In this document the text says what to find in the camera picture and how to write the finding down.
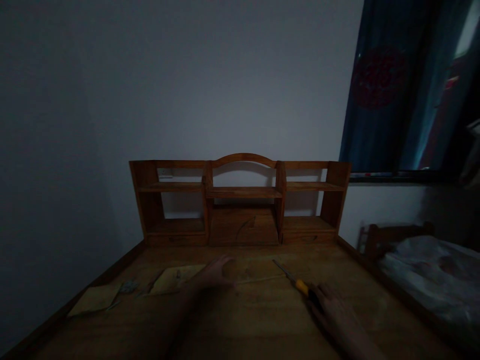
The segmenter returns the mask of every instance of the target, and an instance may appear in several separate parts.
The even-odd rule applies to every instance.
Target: blue curtain
[[[430,4],[418,0],[364,2],[340,151],[340,160],[352,162],[353,172],[391,172],[398,165],[401,134],[409,115],[407,89],[419,60]],[[445,71],[440,74],[439,68],[453,58],[455,39],[460,36],[469,5],[470,1],[463,0],[448,0],[442,5],[437,25],[441,33],[435,36],[435,49],[427,58],[415,109],[416,129],[411,128],[407,136],[410,145],[419,142],[422,129],[428,127],[427,119],[434,116],[435,99],[446,79]],[[402,170],[413,167],[417,151],[414,145],[405,148]]]

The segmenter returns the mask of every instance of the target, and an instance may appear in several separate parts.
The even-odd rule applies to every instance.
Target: small drawer
[[[317,233],[284,233],[283,244],[313,244],[325,241],[333,241],[334,232]]]
[[[207,237],[205,235],[149,235],[146,243],[153,247],[208,245]]]

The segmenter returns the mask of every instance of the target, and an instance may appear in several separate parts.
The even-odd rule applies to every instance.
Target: wooden desk shelf
[[[275,186],[218,187],[213,169],[256,162],[276,171]],[[157,168],[203,169],[201,182],[159,182]],[[246,246],[311,243],[332,240],[340,228],[351,165],[337,161],[274,161],[251,153],[218,160],[130,161],[138,212],[151,246]],[[287,181],[286,169],[326,169],[326,181]],[[284,216],[287,192],[321,191],[320,216]],[[202,218],[166,219],[162,193],[201,193]],[[273,199],[267,205],[218,205],[215,199]]]
[[[156,182],[138,188],[141,193],[200,193],[201,182]]]
[[[274,187],[263,186],[235,186],[235,187],[213,187],[206,192],[207,199],[276,199],[282,194]]]
[[[288,181],[286,190],[297,191],[344,191],[342,186],[333,185],[323,181]]]

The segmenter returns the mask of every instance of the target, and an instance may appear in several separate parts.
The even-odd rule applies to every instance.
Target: yellow sandpaper
[[[153,284],[149,295],[177,292],[204,267],[205,265],[203,264],[166,268]]]
[[[67,317],[108,308],[117,296],[121,286],[122,284],[89,287]]]

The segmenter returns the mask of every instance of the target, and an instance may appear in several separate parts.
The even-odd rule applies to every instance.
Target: hand
[[[214,288],[217,286],[234,286],[235,282],[228,280],[222,274],[222,269],[226,263],[234,258],[223,254],[210,263],[208,263],[197,275],[191,279],[191,283],[198,289]]]
[[[360,325],[352,306],[338,292],[327,284],[310,286],[310,289],[318,297],[324,311],[322,314],[308,301],[313,315],[353,359],[385,359]]]

